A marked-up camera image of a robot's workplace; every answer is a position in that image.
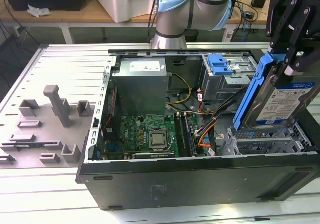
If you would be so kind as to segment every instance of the aluminum workbench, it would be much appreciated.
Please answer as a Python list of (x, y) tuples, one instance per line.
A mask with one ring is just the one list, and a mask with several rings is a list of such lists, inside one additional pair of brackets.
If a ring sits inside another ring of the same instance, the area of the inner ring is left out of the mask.
[[(266, 51), (268, 46), (267, 43), (241, 46), (237, 43), (195, 43), (188, 48), (236, 50), (258, 47)], [(148, 48), (146, 44), (83, 44), (50, 45), (39, 49), (0, 104), (0, 137), (10, 132), (10, 124), (17, 122), (18, 106), (23, 99), (32, 96), (40, 104), (46, 104), (41, 90), (49, 81), (55, 80), (53, 73), (64, 73), (58, 81), (61, 89), (65, 87), (61, 98), (67, 98), (71, 104), (83, 99), (94, 104), (99, 93), (97, 80), (101, 79), (108, 50)], [(72, 60), (75, 66), (66, 67), (62, 60)], [(70, 76), (73, 76), (73, 85), (64, 86)], [(317, 114), (319, 103), (316, 98), (309, 111)], [(101, 211), (86, 186), (76, 184), (76, 173), (77, 168), (0, 169), (1, 223), (320, 223), (320, 178), (282, 202)]]

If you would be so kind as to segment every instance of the red wire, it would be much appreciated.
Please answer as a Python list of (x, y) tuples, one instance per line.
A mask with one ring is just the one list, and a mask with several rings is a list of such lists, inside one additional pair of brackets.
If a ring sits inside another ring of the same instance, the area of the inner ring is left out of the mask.
[(110, 113), (110, 117), (108, 119), (108, 121), (106, 122), (106, 124), (103, 127), (103, 130), (105, 130), (109, 124), (109, 122), (111, 121), (112, 118), (112, 113), (114, 113), (114, 108), (115, 108), (115, 95), (116, 95), (116, 90), (113, 89), (113, 93), (112, 93), (112, 104), (111, 104), (111, 113)]

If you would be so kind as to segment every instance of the ram slot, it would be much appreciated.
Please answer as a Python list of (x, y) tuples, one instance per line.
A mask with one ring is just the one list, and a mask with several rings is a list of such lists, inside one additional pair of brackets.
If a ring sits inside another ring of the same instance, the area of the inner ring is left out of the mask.
[(186, 137), (184, 135), (184, 122), (180, 116), (174, 115), (174, 125), (175, 125), (175, 134), (176, 141), (178, 145), (179, 157), (186, 158), (188, 157), (188, 144)]

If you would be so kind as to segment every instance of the black rubber strip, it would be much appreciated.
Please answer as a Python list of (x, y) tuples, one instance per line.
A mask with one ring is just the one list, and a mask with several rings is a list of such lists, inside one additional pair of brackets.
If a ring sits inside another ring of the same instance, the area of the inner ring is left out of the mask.
[(191, 29), (192, 21), (194, 19), (194, 9), (195, 9), (195, 0), (190, 0), (189, 21), (188, 21), (187, 29)]
[(218, 6), (227, 3), (229, 0), (198, 0), (199, 2), (207, 5)]
[(175, 39), (175, 38), (180, 38), (180, 37), (183, 37), (185, 32), (182, 32), (181, 34), (179, 35), (165, 35), (165, 34), (162, 34), (158, 31), (156, 31), (156, 33), (158, 34), (158, 36), (162, 37), (162, 38), (168, 38), (168, 39)]

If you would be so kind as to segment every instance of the wooden table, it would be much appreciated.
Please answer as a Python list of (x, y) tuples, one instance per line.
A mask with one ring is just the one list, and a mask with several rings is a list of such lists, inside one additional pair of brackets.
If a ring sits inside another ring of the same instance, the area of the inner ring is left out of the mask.
[[(251, 0), (242, 0), (242, 2), (251, 5)], [(252, 25), (253, 29), (265, 29), (268, 19), (270, 0), (267, 0), (264, 8), (256, 8), (259, 13), (257, 21)], [(101, 6), (98, 0), (87, 0), (81, 11), (63, 11), (54, 10), (52, 15), (36, 18), (27, 11), (14, 11), (10, 5), (9, 9), (13, 16), (24, 27), (58, 27), (61, 28), (65, 42), (73, 44), (73, 38), (69, 28), (145, 28), (148, 26), (149, 15), (138, 16), (130, 21), (115, 23), (106, 10)], [(244, 6), (245, 11), (252, 11), (251, 8)], [(6, 9), (4, 0), (0, 0), (0, 18), (6, 27), (14, 27), (19, 25), (14, 21)], [(234, 30), (241, 21), (241, 13), (238, 8), (233, 11), (232, 18), (228, 21), (223, 36), (223, 42), (230, 42)]]

